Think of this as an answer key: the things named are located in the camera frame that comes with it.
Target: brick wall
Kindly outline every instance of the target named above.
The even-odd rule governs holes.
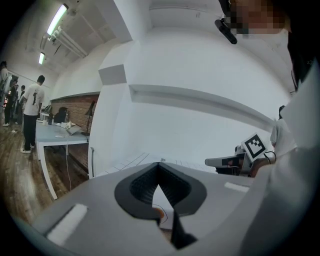
[[[95,101],[93,107],[93,113],[95,113],[96,104],[98,102],[99,95],[84,95],[76,97],[68,97],[63,99],[56,99],[51,101],[52,113],[55,115],[58,113],[59,108],[68,108],[68,117],[72,123],[82,127],[85,132],[87,130],[88,116],[85,113],[90,108],[91,102]],[[89,132],[91,130],[92,117],[89,122]],[[88,170],[88,144],[70,145],[69,153],[80,164],[82,164],[86,170]]]

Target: white t-shirt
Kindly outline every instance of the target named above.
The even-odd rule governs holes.
[[[277,157],[280,157],[297,147],[295,139],[283,119],[276,121],[270,141],[275,143],[274,153]]]
[[[39,113],[39,104],[44,102],[45,91],[41,85],[33,83],[23,94],[26,98],[24,114],[27,116],[37,116]]]

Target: laptop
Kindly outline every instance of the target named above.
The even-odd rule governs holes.
[[[61,128],[61,135],[71,136],[71,135],[75,134],[76,132],[78,132],[79,130],[81,130],[81,127],[78,125],[74,125],[70,129]]]

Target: black camera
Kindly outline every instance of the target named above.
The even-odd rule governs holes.
[[[214,24],[218,30],[230,41],[231,44],[237,44],[237,38],[231,33],[231,29],[225,24],[225,19],[217,19]]]

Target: white wall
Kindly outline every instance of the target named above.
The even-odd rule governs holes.
[[[9,71],[8,72],[9,74],[13,74],[15,76],[18,77],[18,85],[19,85],[19,88],[18,88],[18,95],[20,97],[20,94],[21,94],[21,86],[25,86],[25,90],[28,89],[28,87],[32,84],[35,84],[37,82],[37,80],[30,80],[24,76],[21,76],[17,73],[14,73],[12,71]],[[50,96],[51,96],[51,92],[52,92],[52,88],[48,87],[47,85],[42,85],[42,89],[44,90],[44,101],[43,101],[43,104],[42,106],[48,106],[50,104]]]
[[[289,93],[248,51],[206,32],[154,28],[141,41],[137,85],[183,87],[219,95],[275,118]]]
[[[158,104],[123,106],[113,134],[112,151],[118,159],[136,151],[204,164],[206,158],[232,156],[256,132],[272,149],[269,132],[230,118]]]
[[[117,43],[116,39],[110,40],[97,46],[87,57],[70,64],[58,77],[51,99],[100,92],[102,82],[99,67]]]
[[[39,64],[39,53],[25,51],[24,45],[18,41],[9,40],[1,52],[0,59],[6,61],[8,70],[19,77],[20,86],[29,86],[30,81],[37,81],[40,75],[45,77],[43,85],[47,88],[52,88],[57,81],[57,73]]]
[[[255,132],[271,149],[268,131],[231,115],[212,114],[221,111],[155,104],[152,99],[132,102],[130,95],[129,85],[186,88],[233,100],[273,120],[290,95],[249,52],[209,33],[154,28],[132,56],[135,61],[129,58],[125,67],[127,83],[103,86],[95,110],[90,146],[96,174],[138,151],[202,164],[206,158],[233,155],[235,146]],[[108,56],[104,62],[110,62]]]

